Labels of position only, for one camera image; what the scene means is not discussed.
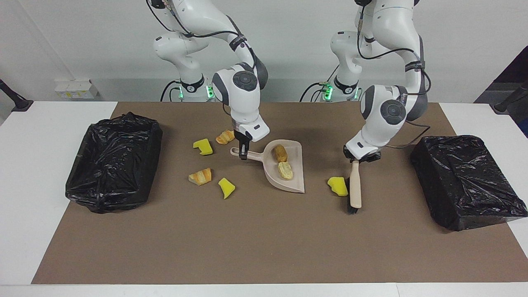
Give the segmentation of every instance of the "black trash bag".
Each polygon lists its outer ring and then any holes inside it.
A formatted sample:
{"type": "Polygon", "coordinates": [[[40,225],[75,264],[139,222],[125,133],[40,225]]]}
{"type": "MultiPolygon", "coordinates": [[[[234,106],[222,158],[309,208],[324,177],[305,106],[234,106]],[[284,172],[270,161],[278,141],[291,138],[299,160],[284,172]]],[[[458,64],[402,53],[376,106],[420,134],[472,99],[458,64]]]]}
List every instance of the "black trash bag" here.
{"type": "Polygon", "coordinates": [[[449,230],[528,216],[526,204],[478,137],[424,137],[414,148],[411,162],[432,218],[449,230]]]}
{"type": "Polygon", "coordinates": [[[133,113],[90,125],[66,182],[66,197],[99,214],[144,204],[162,134],[156,120],[133,113]]]}

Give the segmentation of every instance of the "sponge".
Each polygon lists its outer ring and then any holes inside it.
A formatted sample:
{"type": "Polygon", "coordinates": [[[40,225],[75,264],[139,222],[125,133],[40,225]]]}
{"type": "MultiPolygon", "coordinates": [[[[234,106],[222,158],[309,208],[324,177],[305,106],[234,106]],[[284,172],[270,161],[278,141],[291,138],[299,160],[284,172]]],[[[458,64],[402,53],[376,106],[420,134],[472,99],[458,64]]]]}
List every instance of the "sponge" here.
{"type": "Polygon", "coordinates": [[[231,193],[235,190],[234,184],[232,184],[226,178],[221,179],[218,184],[222,188],[222,192],[224,192],[224,200],[227,199],[229,195],[231,195],[231,193]]]}
{"type": "Polygon", "coordinates": [[[338,196],[348,196],[348,190],[346,189],[344,177],[332,177],[328,180],[328,185],[332,188],[332,191],[338,196]]]}
{"type": "Polygon", "coordinates": [[[211,147],[209,139],[207,138],[193,143],[193,149],[196,148],[200,149],[200,155],[202,156],[211,155],[213,153],[213,148],[211,147]]]}

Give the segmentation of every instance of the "white wall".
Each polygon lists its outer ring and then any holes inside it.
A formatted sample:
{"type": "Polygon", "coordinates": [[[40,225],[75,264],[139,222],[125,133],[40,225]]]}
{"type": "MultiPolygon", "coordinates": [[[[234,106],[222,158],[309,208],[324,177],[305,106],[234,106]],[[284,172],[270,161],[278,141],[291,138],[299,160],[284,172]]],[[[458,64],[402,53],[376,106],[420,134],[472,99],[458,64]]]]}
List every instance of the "white wall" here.
{"type": "MultiPolygon", "coordinates": [[[[526,0],[422,0],[415,25],[433,79],[429,98],[473,102],[528,44],[526,0]]],[[[265,101],[294,101],[337,64],[334,32],[354,30],[352,0],[212,0],[234,18],[268,67],[265,101]]],[[[144,0],[0,1],[0,77],[22,95],[56,100],[55,79],[92,79],[105,100],[157,100],[178,77],[157,58],[153,39],[164,32],[144,0]]],[[[237,62],[214,40],[194,55],[204,72],[237,62]]],[[[397,55],[364,64],[363,85],[402,83],[397,55]]]]}

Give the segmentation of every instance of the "black cord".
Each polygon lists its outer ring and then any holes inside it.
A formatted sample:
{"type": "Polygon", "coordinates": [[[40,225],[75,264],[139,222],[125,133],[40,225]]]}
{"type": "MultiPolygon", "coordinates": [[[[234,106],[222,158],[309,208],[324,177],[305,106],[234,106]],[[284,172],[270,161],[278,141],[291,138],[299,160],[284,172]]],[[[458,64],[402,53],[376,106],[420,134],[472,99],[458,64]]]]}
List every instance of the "black cord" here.
{"type": "Polygon", "coordinates": [[[187,30],[187,28],[185,28],[185,26],[182,24],[182,22],[180,21],[180,19],[178,19],[178,17],[176,16],[176,14],[173,13],[172,16],[176,19],[176,21],[178,22],[178,24],[180,25],[180,27],[182,27],[183,31],[185,31],[187,37],[206,38],[206,37],[211,37],[211,36],[220,35],[220,34],[225,34],[225,33],[235,34],[236,36],[240,36],[240,33],[233,32],[233,31],[217,31],[217,32],[213,32],[213,33],[206,34],[206,35],[196,35],[196,34],[194,34],[194,33],[191,33],[189,30],[187,30]]]}
{"type": "Polygon", "coordinates": [[[222,109],[224,110],[226,115],[231,116],[231,114],[229,114],[228,112],[225,111],[225,104],[222,104],[222,109]]]}
{"type": "MultiPolygon", "coordinates": [[[[326,81],[328,81],[328,82],[330,81],[330,78],[332,78],[332,76],[334,76],[335,72],[337,71],[337,68],[339,68],[339,65],[337,65],[337,66],[335,67],[334,71],[332,71],[332,74],[328,77],[328,79],[327,79],[326,81]]],[[[319,82],[315,82],[315,83],[311,84],[308,88],[306,88],[306,90],[304,91],[303,95],[300,97],[299,102],[303,102],[303,99],[304,99],[304,96],[306,95],[306,93],[308,93],[308,91],[309,91],[312,87],[315,87],[315,86],[317,86],[317,85],[321,85],[321,83],[319,83],[319,82]]],[[[315,93],[317,93],[317,92],[323,92],[323,89],[324,89],[324,88],[325,88],[325,87],[322,86],[321,89],[315,91],[315,93]]],[[[313,102],[313,99],[314,99],[314,95],[315,95],[315,93],[312,94],[312,98],[311,98],[310,102],[313,102]]]]}
{"type": "Polygon", "coordinates": [[[332,78],[332,76],[334,76],[335,72],[337,71],[337,68],[339,68],[339,64],[335,67],[334,71],[332,72],[332,74],[328,77],[328,79],[326,81],[330,82],[330,78],[332,78]]]}
{"type": "Polygon", "coordinates": [[[180,88],[177,87],[177,88],[172,88],[169,92],[168,92],[168,99],[170,102],[172,102],[172,91],[174,90],[179,90],[180,88]]]}
{"type": "MultiPolygon", "coordinates": [[[[172,14],[172,16],[176,19],[176,21],[178,22],[180,27],[182,27],[183,31],[185,31],[185,37],[187,37],[187,38],[189,38],[189,37],[207,38],[207,37],[212,37],[212,36],[216,36],[216,35],[220,35],[220,34],[226,34],[226,33],[227,34],[235,34],[238,37],[243,36],[241,33],[235,32],[235,31],[217,31],[217,32],[206,34],[206,35],[196,35],[194,33],[191,33],[189,30],[187,30],[187,28],[183,25],[183,23],[180,21],[180,19],[178,19],[176,14],[172,14]]],[[[249,49],[251,57],[253,58],[253,67],[252,68],[255,69],[255,67],[257,66],[257,56],[255,55],[255,52],[253,51],[253,48],[249,47],[249,45],[245,41],[243,42],[243,44],[245,44],[246,47],[249,49]]]]}
{"type": "Polygon", "coordinates": [[[313,87],[315,87],[315,86],[318,86],[318,85],[319,85],[319,83],[318,83],[318,82],[315,82],[315,83],[311,84],[308,88],[306,88],[306,90],[304,90],[303,95],[300,97],[299,102],[303,102],[303,99],[304,99],[304,96],[306,95],[306,93],[308,93],[308,91],[309,91],[311,88],[313,88],[313,87]]]}
{"type": "Polygon", "coordinates": [[[360,49],[360,35],[361,35],[361,29],[363,28],[363,14],[365,12],[365,6],[363,7],[363,9],[361,10],[361,15],[360,15],[360,22],[361,22],[361,25],[359,26],[359,29],[357,31],[357,51],[358,53],[360,54],[361,58],[365,59],[365,60],[374,60],[374,59],[377,59],[377,58],[381,58],[383,57],[384,55],[388,55],[390,53],[394,53],[394,52],[398,52],[398,51],[410,51],[412,53],[414,53],[413,50],[411,49],[407,49],[407,48],[400,48],[400,49],[395,49],[395,50],[391,50],[391,51],[388,51],[386,53],[383,53],[383,54],[379,54],[375,57],[365,57],[362,53],[361,53],[361,49],[360,49]]]}
{"type": "Polygon", "coordinates": [[[319,92],[319,95],[323,92],[322,90],[317,90],[315,91],[313,94],[312,94],[312,98],[310,99],[310,102],[317,102],[317,100],[314,101],[314,96],[315,94],[317,94],[319,92]]]}
{"type": "Polygon", "coordinates": [[[409,125],[413,125],[413,126],[416,126],[416,127],[422,127],[422,128],[425,128],[425,130],[422,131],[422,133],[420,133],[418,136],[416,136],[416,138],[414,138],[411,142],[409,142],[408,144],[406,145],[386,145],[385,147],[389,147],[391,149],[397,149],[397,150],[402,150],[402,149],[405,149],[409,146],[411,146],[416,140],[418,140],[418,138],[422,137],[429,129],[431,129],[431,126],[429,125],[421,125],[421,124],[415,124],[413,122],[410,122],[410,121],[405,121],[407,124],[409,125]]]}
{"type": "MultiPolygon", "coordinates": [[[[365,6],[363,6],[363,9],[361,9],[361,15],[360,15],[360,22],[361,22],[361,25],[359,26],[359,29],[357,31],[357,52],[360,54],[361,58],[365,59],[365,60],[374,60],[374,59],[377,59],[377,58],[380,58],[380,57],[383,57],[384,55],[388,55],[390,53],[394,53],[394,52],[398,52],[398,51],[410,51],[412,53],[415,53],[413,50],[411,49],[407,49],[407,48],[400,48],[400,49],[395,49],[395,50],[391,50],[391,51],[388,51],[386,53],[383,53],[383,54],[379,54],[375,57],[365,57],[362,53],[361,53],[361,48],[360,48],[360,37],[361,37],[361,29],[363,27],[363,14],[365,12],[365,6]]],[[[431,85],[432,85],[432,82],[431,82],[431,78],[429,77],[429,75],[427,75],[427,72],[425,71],[425,69],[420,69],[423,73],[423,75],[425,75],[425,77],[427,78],[427,80],[429,81],[429,87],[427,88],[427,90],[423,91],[423,92],[420,92],[420,93],[409,93],[408,95],[411,95],[411,96],[420,96],[420,95],[425,95],[427,94],[430,90],[431,90],[431,85]]]]}
{"type": "Polygon", "coordinates": [[[162,97],[159,99],[159,102],[163,102],[163,97],[165,97],[165,92],[167,92],[167,89],[173,84],[173,83],[182,83],[181,81],[177,81],[177,80],[172,80],[171,82],[169,82],[166,86],[165,86],[165,89],[163,89],[163,92],[162,92],[162,97]]]}
{"type": "Polygon", "coordinates": [[[163,26],[163,28],[165,28],[167,31],[170,31],[170,32],[174,32],[173,30],[167,28],[167,26],[165,26],[165,24],[159,19],[159,17],[154,13],[154,10],[152,10],[152,7],[150,6],[150,4],[148,3],[148,0],[145,0],[145,2],[147,3],[147,6],[148,6],[148,9],[150,9],[150,12],[152,12],[152,15],[158,20],[158,22],[163,26]]]}
{"type": "Polygon", "coordinates": [[[410,96],[425,95],[431,90],[431,85],[432,85],[431,78],[429,77],[429,75],[427,75],[427,72],[425,71],[425,69],[421,69],[421,71],[422,71],[423,75],[427,78],[427,80],[429,81],[429,86],[427,87],[427,90],[425,90],[423,92],[420,92],[420,93],[409,93],[407,95],[410,95],[410,96]]]}

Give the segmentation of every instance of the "dustpan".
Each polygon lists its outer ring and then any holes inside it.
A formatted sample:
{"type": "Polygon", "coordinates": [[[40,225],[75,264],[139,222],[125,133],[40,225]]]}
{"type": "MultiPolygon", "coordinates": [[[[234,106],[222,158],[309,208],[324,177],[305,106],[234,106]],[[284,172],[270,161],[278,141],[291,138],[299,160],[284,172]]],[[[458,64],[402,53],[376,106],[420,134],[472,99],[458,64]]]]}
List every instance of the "dustpan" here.
{"type": "MultiPolygon", "coordinates": [[[[237,147],[231,149],[232,155],[238,157],[238,153],[237,147]]],[[[263,163],[266,178],[275,188],[293,193],[304,193],[303,148],[300,143],[293,140],[274,140],[266,145],[261,154],[249,151],[248,159],[263,163]],[[294,172],[292,180],[284,180],[279,174],[279,163],[273,152],[279,144],[283,145],[288,153],[288,162],[294,172]]]]}

